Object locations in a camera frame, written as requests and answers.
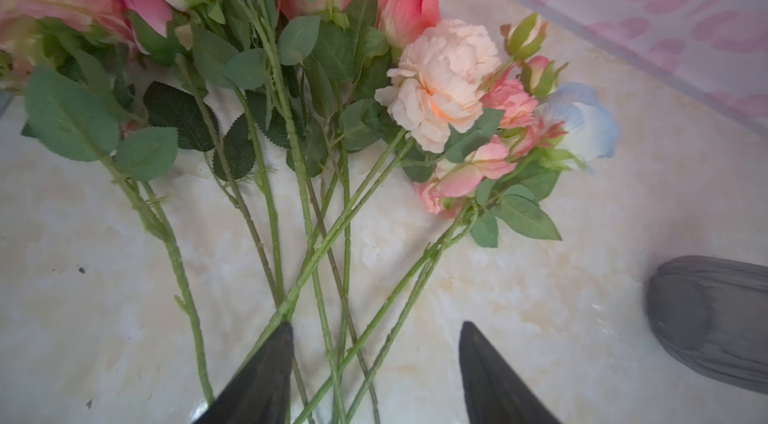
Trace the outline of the red glass vase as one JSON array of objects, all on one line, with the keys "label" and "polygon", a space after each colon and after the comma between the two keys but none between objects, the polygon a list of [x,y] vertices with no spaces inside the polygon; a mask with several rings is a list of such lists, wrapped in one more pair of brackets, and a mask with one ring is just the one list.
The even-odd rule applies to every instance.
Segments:
[{"label": "red glass vase", "polygon": [[767,268],[705,256],[658,266],[644,294],[651,332],[709,379],[767,393]]}]

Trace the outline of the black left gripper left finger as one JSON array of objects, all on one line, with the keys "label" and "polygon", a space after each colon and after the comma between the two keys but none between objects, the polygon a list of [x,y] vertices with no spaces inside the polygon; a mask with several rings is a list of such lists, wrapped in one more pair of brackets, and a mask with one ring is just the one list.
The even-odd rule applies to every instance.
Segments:
[{"label": "black left gripper left finger", "polygon": [[293,328],[283,322],[195,423],[286,423],[293,363]]}]

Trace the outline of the peach rose stem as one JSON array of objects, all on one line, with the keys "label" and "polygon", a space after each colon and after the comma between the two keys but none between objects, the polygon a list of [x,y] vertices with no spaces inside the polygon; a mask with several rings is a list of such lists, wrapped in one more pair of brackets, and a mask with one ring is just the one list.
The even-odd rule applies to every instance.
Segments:
[{"label": "peach rose stem", "polygon": [[419,144],[429,150],[446,151],[451,128],[466,133],[478,121],[482,113],[481,84],[486,73],[476,74],[473,66],[463,62],[480,52],[475,43],[486,37],[487,32],[478,26],[448,20],[405,48],[397,67],[388,72],[391,85],[375,92],[377,105],[404,127],[352,195],[327,235],[319,241],[308,239],[309,254],[304,268],[259,335],[249,357],[265,345],[280,324],[290,320],[300,291],[320,260],[386,177],[401,164],[411,147]]}]

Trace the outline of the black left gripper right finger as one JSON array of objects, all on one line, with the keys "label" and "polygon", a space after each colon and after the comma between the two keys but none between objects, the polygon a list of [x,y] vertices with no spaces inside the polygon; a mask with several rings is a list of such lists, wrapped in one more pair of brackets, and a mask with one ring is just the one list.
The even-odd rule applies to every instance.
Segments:
[{"label": "black left gripper right finger", "polygon": [[459,363],[470,423],[561,423],[470,321],[462,324]]}]

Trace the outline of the pink green carnation stem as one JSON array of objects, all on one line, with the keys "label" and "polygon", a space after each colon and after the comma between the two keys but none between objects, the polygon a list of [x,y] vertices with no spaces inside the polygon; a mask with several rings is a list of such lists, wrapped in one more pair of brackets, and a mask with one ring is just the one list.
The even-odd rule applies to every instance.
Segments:
[{"label": "pink green carnation stem", "polygon": [[24,101],[22,134],[64,159],[101,164],[165,247],[187,316],[198,378],[214,401],[201,320],[182,252],[152,181],[178,156],[178,132],[139,112],[127,68],[137,53],[122,0],[1,0],[1,88]]}]

